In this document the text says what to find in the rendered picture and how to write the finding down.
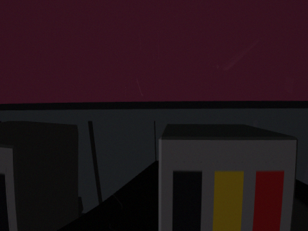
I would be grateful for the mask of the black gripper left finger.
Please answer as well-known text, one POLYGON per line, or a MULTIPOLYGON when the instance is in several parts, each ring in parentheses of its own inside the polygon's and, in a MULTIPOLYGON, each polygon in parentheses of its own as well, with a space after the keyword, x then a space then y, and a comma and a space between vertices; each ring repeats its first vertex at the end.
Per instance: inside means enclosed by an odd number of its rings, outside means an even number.
POLYGON ((158 161, 57 231, 158 231, 158 161))

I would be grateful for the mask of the dark grey flat base plate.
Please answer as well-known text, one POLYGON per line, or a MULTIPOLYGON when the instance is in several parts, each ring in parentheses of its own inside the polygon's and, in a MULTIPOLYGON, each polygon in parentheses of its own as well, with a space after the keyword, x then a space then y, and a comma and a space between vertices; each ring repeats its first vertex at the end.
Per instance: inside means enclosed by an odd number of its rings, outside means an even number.
POLYGON ((296 180, 308 185, 308 101, 0 103, 3 121, 78 126, 78 217, 158 161, 167 124, 244 124, 296 137, 296 180))

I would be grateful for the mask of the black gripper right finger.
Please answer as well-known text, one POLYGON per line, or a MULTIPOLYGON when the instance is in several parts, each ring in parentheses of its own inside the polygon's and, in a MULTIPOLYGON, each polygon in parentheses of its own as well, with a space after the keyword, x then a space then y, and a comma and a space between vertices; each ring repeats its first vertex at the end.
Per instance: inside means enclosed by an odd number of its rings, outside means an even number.
POLYGON ((291 231, 308 231, 308 185, 296 180, 291 231))

